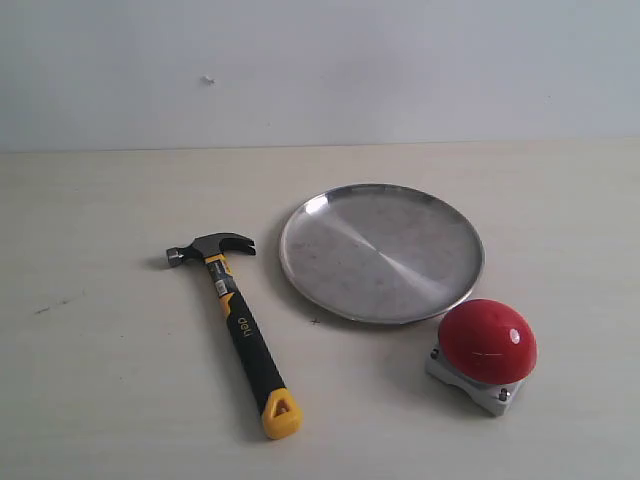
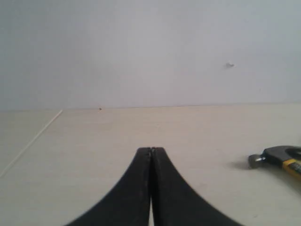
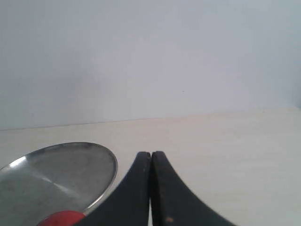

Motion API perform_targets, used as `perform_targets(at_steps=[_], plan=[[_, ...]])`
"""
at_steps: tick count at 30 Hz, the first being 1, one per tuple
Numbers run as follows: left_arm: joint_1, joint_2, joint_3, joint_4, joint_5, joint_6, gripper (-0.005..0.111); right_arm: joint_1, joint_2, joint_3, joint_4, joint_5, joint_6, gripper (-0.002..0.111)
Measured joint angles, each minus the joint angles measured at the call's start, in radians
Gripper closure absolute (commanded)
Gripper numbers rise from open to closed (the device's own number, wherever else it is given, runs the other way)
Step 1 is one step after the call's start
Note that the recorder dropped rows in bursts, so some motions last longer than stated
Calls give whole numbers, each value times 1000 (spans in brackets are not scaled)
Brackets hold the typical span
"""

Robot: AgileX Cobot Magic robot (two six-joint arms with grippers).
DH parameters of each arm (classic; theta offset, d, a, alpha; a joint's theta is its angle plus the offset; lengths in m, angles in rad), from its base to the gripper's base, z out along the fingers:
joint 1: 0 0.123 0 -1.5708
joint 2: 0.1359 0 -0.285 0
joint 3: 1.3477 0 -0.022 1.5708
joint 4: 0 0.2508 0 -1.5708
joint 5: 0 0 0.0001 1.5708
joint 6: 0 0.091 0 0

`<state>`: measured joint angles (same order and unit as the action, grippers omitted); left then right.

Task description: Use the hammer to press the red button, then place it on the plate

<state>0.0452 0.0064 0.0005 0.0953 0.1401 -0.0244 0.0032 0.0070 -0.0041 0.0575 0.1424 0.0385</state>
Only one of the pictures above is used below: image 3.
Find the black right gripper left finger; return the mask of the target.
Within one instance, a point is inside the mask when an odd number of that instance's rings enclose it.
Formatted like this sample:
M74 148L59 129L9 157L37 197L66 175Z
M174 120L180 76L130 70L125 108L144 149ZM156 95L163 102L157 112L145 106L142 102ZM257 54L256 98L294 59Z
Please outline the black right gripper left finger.
M151 155L139 152L116 189L95 210L83 218L81 226L147 226Z

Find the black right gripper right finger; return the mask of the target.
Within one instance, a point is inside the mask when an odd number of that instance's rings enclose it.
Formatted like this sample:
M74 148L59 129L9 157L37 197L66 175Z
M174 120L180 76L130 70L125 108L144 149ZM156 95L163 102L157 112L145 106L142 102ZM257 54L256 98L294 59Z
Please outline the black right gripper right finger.
M165 153L151 156L150 201L154 226L230 226L181 180Z

